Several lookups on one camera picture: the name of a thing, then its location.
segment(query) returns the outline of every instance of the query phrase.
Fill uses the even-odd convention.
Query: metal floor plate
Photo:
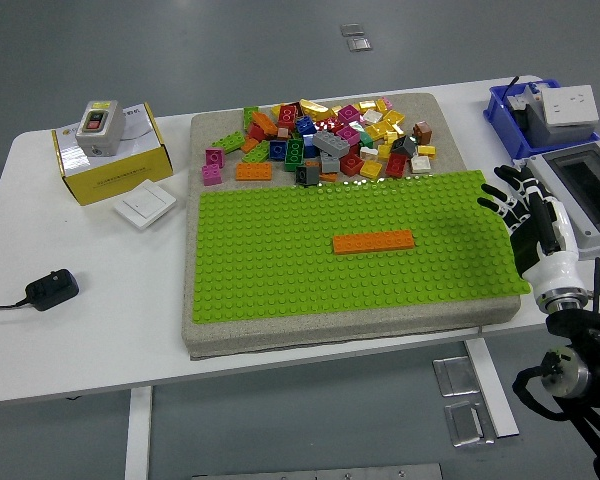
[[[191,477],[203,480],[442,480],[440,464]]]

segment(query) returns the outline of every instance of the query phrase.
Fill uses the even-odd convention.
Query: white lego brick
[[[382,120],[382,114],[380,112],[376,112],[375,110],[367,110],[365,114],[362,116],[364,123],[367,125],[373,125],[374,123],[378,123]]]
[[[597,125],[598,109],[591,85],[542,90],[547,125]]]
[[[378,160],[378,149],[377,148],[362,147],[360,149],[360,158],[362,160],[377,161]]]
[[[411,171],[413,173],[427,173],[431,171],[431,162],[426,155],[414,155],[411,157]]]
[[[137,228],[144,230],[171,209],[175,203],[175,198],[151,180],[145,180],[116,203],[114,208]]]

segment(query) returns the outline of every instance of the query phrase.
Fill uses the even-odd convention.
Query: gray device casing
[[[526,165],[535,177],[542,181],[549,191],[564,204],[573,226],[581,260],[600,257],[600,230],[586,213],[586,210],[590,210],[590,205],[584,205],[584,208],[580,205],[549,162],[591,151],[596,152],[595,157],[600,160],[600,141],[534,155],[525,159]],[[600,161],[590,162],[587,166],[600,182]]]

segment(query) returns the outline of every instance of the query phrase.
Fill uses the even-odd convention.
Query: switch box
[[[89,102],[76,141],[87,157],[111,157],[118,151],[124,124],[124,113],[116,100]]]

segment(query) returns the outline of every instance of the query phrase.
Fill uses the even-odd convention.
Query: electrical outlet box
[[[76,141],[87,157],[111,157],[118,151],[124,123],[122,107],[116,100],[89,102]]]
[[[598,109],[591,85],[548,88],[542,91],[547,125],[597,125]]]

